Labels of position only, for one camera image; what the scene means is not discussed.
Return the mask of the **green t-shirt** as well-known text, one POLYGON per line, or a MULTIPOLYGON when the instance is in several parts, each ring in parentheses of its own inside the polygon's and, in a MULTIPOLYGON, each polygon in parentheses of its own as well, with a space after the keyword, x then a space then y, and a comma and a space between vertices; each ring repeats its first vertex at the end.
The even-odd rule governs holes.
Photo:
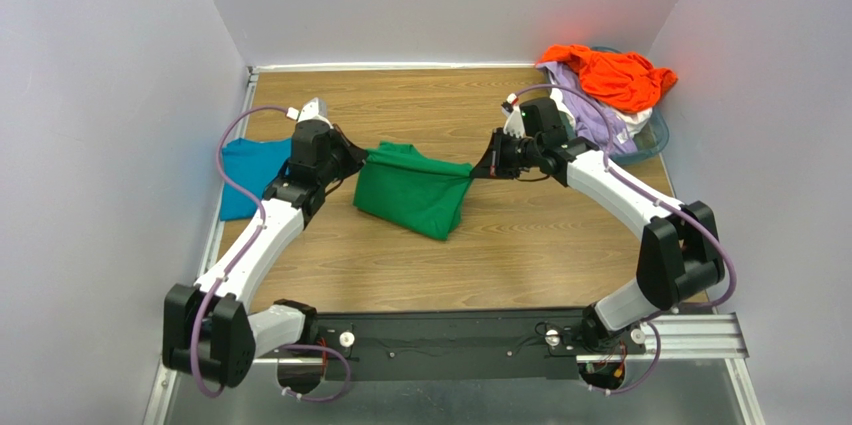
POLYGON ((434 240, 461 222, 472 185, 469 163, 429 158, 412 144, 382 141, 368 150, 353 205, 360 211, 434 240))

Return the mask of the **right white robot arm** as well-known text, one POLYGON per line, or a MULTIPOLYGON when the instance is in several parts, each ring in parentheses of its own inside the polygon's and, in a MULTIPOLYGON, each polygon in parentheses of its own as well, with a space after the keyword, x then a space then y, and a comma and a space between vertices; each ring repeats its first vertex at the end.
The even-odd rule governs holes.
POLYGON ((706 204, 666 196, 627 173, 595 143, 570 137, 550 98, 506 102, 502 108, 506 121, 492 132, 472 178, 517 180, 538 169, 594 200, 639 240, 634 278, 583 311, 578 338, 587 349, 608 345, 637 322, 725 278, 715 217, 706 204))

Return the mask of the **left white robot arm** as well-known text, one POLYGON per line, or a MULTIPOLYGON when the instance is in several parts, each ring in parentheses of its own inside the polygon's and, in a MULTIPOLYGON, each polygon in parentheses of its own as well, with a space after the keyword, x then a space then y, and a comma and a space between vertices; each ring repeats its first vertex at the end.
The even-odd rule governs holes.
POLYGON ((191 285, 165 296, 163 365, 211 386, 234 388, 255 358, 282 346, 306 345, 316 336, 314 308, 279 301, 250 313, 261 282, 283 251, 325 204, 332 185, 356 174, 367 153, 327 119, 297 123, 291 155, 257 200, 249 225, 223 257, 191 285))

